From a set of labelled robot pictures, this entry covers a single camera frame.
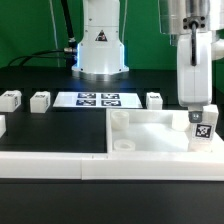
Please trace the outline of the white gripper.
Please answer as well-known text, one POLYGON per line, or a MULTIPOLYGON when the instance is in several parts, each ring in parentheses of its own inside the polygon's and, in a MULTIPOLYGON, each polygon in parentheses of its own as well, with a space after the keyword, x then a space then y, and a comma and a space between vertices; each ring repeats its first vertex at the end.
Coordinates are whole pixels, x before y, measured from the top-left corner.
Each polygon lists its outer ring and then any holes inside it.
POLYGON ((202 108, 212 100, 212 33, 196 34, 196 65, 192 65, 191 35, 181 35, 177 45, 178 101, 188 108, 190 123, 201 123, 202 108))

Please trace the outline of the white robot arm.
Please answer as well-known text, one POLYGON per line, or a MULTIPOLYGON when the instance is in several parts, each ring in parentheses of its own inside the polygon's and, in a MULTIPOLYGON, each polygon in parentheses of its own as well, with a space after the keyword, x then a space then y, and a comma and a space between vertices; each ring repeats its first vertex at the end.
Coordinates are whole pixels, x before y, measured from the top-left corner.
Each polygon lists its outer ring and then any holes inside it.
MULTIPOLYGON (((119 39, 119 0, 83 0, 84 36, 73 75, 108 80, 127 72, 119 39)), ((224 57, 224 0, 158 0, 160 32, 177 46, 178 101, 200 123, 212 101, 212 62, 224 57)))

